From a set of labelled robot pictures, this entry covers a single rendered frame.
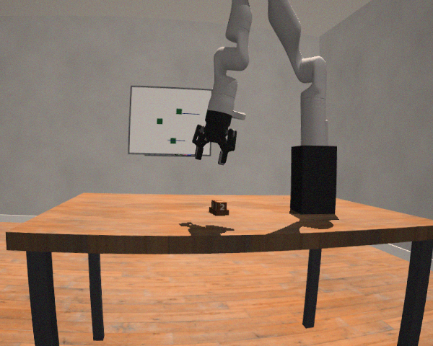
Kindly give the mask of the brown rectangular tray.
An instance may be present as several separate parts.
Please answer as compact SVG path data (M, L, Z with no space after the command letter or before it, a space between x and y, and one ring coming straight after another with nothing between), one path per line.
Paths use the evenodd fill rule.
M229 215L229 210L228 209L226 209L226 210L216 210L216 209L214 209L212 207L209 207L209 212L213 213L216 216L226 216L226 215Z

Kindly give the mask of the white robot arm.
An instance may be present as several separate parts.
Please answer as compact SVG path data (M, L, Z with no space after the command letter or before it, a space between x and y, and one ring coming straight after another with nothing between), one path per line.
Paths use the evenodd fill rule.
M268 0L268 20L281 41L294 72L311 86L300 95L301 146L327 146L328 121L325 117L327 70L320 56L302 57L299 50L301 24L289 0ZM248 36L252 11L248 0L232 0L226 38L237 47L221 47L214 54L214 87L207 110L224 112L245 120L245 113L234 111L237 80L229 71L243 71L249 64Z

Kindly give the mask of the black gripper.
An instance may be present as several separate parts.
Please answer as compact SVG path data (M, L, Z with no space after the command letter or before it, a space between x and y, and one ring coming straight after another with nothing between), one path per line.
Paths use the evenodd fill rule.
M222 150L220 151L218 164L224 165L226 163L228 152L235 150L237 137L236 130L228 130L231 119L232 116L227 113L207 110L205 119L206 125L205 127L203 125L197 125L192 140L192 143L196 144L195 159L201 160L204 150L203 147L207 143L213 142L218 143Z

